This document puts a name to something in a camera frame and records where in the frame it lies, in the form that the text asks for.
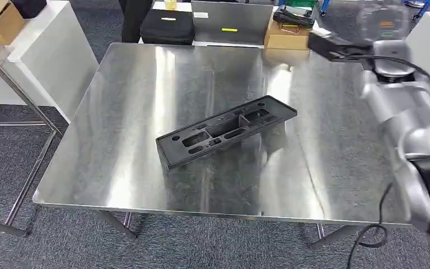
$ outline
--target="rectangular slot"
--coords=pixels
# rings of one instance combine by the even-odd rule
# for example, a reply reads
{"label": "rectangular slot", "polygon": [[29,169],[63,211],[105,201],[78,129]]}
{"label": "rectangular slot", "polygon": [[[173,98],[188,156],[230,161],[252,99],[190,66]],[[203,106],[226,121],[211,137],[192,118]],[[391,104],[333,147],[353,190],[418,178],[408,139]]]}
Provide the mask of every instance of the rectangular slot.
{"label": "rectangular slot", "polygon": [[254,120],[259,119],[261,117],[264,117],[268,114],[269,114],[269,112],[266,111],[265,109],[260,109],[260,110],[251,112],[250,114],[246,115],[245,118],[249,121],[254,121]]}
{"label": "rectangular slot", "polygon": [[241,135],[241,134],[242,134],[242,133],[244,133],[245,131],[246,131],[245,129],[240,128],[240,129],[238,129],[238,130],[235,130],[235,131],[233,131],[233,132],[231,132],[231,133],[226,134],[226,135],[224,136],[224,138],[225,138],[225,139],[230,139],[230,138],[232,138],[232,137],[235,137],[235,136],[239,136],[239,135]]}
{"label": "rectangular slot", "polygon": [[200,130],[200,129],[203,129],[203,128],[207,127],[207,126],[208,125],[206,125],[205,123],[202,123],[201,125],[197,126],[195,129]]}
{"label": "rectangular slot", "polygon": [[182,144],[184,144],[185,147],[192,147],[193,145],[200,143],[204,140],[209,139],[210,137],[206,132],[201,132],[198,134],[194,134],[193,136],[190,136],[184,140],[182,140]]}
{"label": "rectangular slot", "polygon": [[243,116],[234,117],[228,119],[224,122],[218,123],[214,126],[211,126],[205,130],[212,136],[218,137],[223,136],[226,133],[229,133],[233,130],[236,130],[242,126],[246,126],[248,121]]}
{"label": "rectangular slot", "polygon": [[199,152],[200,150],[202,150],[203,149],[203,147],[202,146],[197,146],[197,147],[195,147],[195,148],[193,148],[193,149],[190,149],[189,150],[189,153],[190,154],[194,154],[194,153],[197,153],[197,152]]}

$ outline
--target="black case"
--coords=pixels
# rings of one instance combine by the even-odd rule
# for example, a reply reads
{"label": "black case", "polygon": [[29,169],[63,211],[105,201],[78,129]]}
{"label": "black case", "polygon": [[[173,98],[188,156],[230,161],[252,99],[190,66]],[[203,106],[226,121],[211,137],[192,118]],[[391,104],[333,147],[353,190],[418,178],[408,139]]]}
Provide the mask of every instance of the black case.
{"label": "black case", "polygon": [[12,0],[23,18],[35,18],[47,5],[46,0]]}
{"label": "black case", "polygon": [[146,44],[192,45],[195,36],[192,13],[150,10],[141,24],[140,35]]}

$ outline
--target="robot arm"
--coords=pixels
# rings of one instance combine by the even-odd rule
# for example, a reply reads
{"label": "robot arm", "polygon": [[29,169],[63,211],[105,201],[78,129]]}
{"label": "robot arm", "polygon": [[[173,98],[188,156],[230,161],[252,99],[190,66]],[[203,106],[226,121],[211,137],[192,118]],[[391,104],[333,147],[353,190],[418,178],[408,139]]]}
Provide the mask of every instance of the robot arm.
{"label": "robot arm", "polygon": [[355,45],[329,32],[308,46],[332,62],[358,62],[368,102],[391,157],[407,220],[427,233],[430,248],[430,77],[409,63],[404,40]]}

